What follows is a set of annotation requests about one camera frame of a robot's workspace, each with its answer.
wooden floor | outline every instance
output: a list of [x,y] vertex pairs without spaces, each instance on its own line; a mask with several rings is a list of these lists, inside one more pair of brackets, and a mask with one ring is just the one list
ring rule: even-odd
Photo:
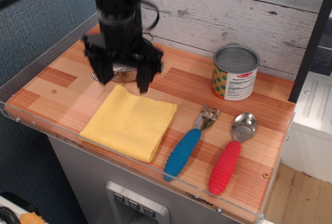
[[332,184],[281,164],[265,218],[274,224],[332,223]]

tin can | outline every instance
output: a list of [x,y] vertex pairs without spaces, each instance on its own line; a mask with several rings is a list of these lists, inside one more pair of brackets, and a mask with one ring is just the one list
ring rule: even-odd
[[228,44],[213,55],[212,90],[220,98],[240,101],[253,90],[260,62],[252,49],[239,44]]

fork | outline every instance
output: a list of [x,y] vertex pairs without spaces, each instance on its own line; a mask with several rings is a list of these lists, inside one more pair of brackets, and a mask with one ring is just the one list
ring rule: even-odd
[[[217,108],[212,110],[212,106],[207,108],[208,105],[205,104],[195,121],[195,127],[186,133],[168,157],[164,168],[165,173],[174,177],[180,173],[199,141],[202,131],[212,126],[217,120],[220,110]],[[172,177],[164,174],[164,179],[171,181]]]

wood plank wall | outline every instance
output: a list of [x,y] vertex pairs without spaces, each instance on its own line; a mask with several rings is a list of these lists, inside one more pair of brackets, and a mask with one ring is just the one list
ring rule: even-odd
[[[323,0],[147,0],[160,10],[154,41],[213,57],[228,43],[254,49],[259,72],[295,80]],[[142,5],[143,25],[156,12]]]

yellow towel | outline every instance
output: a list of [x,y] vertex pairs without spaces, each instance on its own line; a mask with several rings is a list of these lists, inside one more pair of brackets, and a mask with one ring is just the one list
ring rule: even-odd
[[136,96],[116,85],[80,135],[150,163],[176,109],[176,104]]

